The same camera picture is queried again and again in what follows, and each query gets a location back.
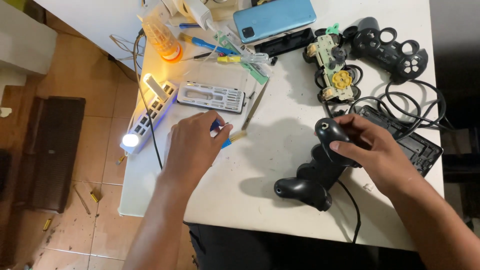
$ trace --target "smartphone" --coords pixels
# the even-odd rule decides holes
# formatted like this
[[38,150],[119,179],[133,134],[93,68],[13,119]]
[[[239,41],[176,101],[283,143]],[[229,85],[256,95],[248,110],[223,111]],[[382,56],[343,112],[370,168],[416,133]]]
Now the smartphone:
[[311,24],[316,19],[310,0],[274,0],[233,13],[244,44]]

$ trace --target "controller handle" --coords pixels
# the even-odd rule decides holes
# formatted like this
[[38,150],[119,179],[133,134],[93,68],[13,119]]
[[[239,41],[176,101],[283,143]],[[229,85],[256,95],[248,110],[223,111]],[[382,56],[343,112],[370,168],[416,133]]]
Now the controller handle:
[[358,167],[358,164],[354,160],[346,158],[330,149],[330,143],[333,141],[353,143],[337,122],[332,118],[322,118],[315,124],[315,132],[324,151],[333,163],[345,167]]
[[274,191],[281,198],[299,200],[319,211],[327,211],[332,206],[328,191],[314,181],[297,177],[283,178],[275,182]]

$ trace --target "yellow d-pad membrane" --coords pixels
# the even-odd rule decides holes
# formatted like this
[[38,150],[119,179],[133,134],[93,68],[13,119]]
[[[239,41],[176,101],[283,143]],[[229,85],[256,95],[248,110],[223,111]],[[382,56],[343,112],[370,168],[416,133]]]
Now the yellow d-pad membrane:
[[341,70],[333,75],[332,83],[335,85],[335,88],[345,89],[352,84],[352,77],[350,77],[347,71]]

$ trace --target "brush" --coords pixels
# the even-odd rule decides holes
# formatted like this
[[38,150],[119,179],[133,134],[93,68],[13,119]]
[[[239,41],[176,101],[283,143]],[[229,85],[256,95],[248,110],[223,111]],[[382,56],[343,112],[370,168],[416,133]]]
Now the brush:
[[[207,42],[205,42],[205,41],[203,41],[203,40],[201,40],[201,39],[199,39],[199,38],[197,38],[197,37],[191,37],[191,36],[189,36],[189,35],[187,35],[187,34],[184,34],[184,33],[180,33],[180,35],[179,35],[179,40],[182,40],[182,41],[185,41],[185,42],[188,42],[188,43],[192,43],[192,44],[195,44],[195,45],[200,46],[200,47],[209,48],[209,49],[211,49],[211,50],[215,49],[215,45],[210,44],[210,43],[207,43]],[[220,47],[220,46],[218,46],[218,47],[216,48],[216,51],[217,51],[217,52],[222,52],[222,53],[224,53],[224,54],[226,54],[226,55],[229,55],[229,54],[238,54],[238,53],[236,53],[236,52],[234,52],[234,51],[232,51],[232,50],[229,50],[229,49],[226,49],[226,48]]]
[[239,132],[236,132],[232,134],[222,145],[222,149],[233,144],[234,142],[240,140],[241,138],[245,137],[247,135],[247,132],[244,130],[241,130]]

